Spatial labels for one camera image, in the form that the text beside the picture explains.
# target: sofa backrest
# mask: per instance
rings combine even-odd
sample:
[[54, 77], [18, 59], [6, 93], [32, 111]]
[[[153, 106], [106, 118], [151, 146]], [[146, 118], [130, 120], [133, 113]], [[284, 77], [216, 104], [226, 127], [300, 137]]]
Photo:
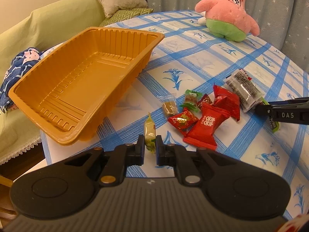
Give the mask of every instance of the sofa backrest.
[[99, 26], [104, 18], [98, 0], [61, 0], [32, 11], [0, 34], [0, 82], [19, 52], [28, 47], [47, 50], [88, 27]]

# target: green patterned pillow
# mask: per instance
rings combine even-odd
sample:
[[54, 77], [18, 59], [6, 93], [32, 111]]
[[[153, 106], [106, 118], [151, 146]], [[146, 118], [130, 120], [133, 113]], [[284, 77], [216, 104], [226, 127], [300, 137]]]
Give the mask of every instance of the green patterned pillow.
[[153, 9], [149, 9], [149, 8], [134, 8], [131, 10], [121, 10], [120, 9], [115, 14], [113, 14], [110, 18], [105, 18], [104, 21], [100, 24], [100, 27], [104, 27], [112, 23], [131, 19], [133, 17], [150, 14], [152, 13], [152, 11]]

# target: tablecloth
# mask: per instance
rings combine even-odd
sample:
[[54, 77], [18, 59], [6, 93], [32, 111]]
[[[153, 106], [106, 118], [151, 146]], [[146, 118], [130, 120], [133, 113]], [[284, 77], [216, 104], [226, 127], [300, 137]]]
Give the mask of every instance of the tablecloth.
[[[194, 11], [171, 11], [139, 16], [110, 25], [165, 34], [154, 48], [150, 61], [112, 112], [98, 127], [95, 137], [61, 147], [42, 133], [48, 164], [96, 146], [113, 150], [116, 145], [135, 142], [143, 134], [148, 112], [164, 143], [184, 143], [182, 135], [166, 122], [158, 96], [174, 94], [181, 104], [184, 92], [194, 89], [213, 96], [213, 85], [243, 68], [267, 101], [308, 96], [308, 75], [287, 56], [264, 40], [248, 35], [240, 42], [229, 42], [199, 26], [201, 16]], [[243, 113], [236, 123], [229, 118], [216, 130], [217, 151], [282, 176], [291, 186], [291, 199], [285, 217], [291, 219], [309, 208], [309, 129], [306, 125], [281, 123], [272, 133], [269, 121], [253, 112]], [[170, 177], [173, 169], [157, 166], [155, 156], [145, 153], [144, 165], [128, 168], [130, 177]]]

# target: pink plush toy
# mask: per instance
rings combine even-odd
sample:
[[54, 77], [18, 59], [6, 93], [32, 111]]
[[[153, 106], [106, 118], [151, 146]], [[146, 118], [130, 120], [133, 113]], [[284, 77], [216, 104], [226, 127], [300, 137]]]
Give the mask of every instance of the pink plush toy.
[[206, 25], [211, 34], [236, 42], [243, 41], [249, 32], [260, 34], [256, 21], [245, 11], [246, 0], [202, 0], [196, 12], [206, 11]]

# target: ribbed gray surface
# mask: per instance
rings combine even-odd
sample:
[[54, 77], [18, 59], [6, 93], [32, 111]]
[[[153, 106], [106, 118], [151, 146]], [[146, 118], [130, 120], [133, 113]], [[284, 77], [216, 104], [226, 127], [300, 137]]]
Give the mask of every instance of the ribbed gray surface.
[[18, 216], [4, 232], [274, 232], [284, 222], [231, 218], [200, 189], [184, 187], [176, 178], [125, 178], [120, 186], [101, 189], [79, 213], [51, 221]]

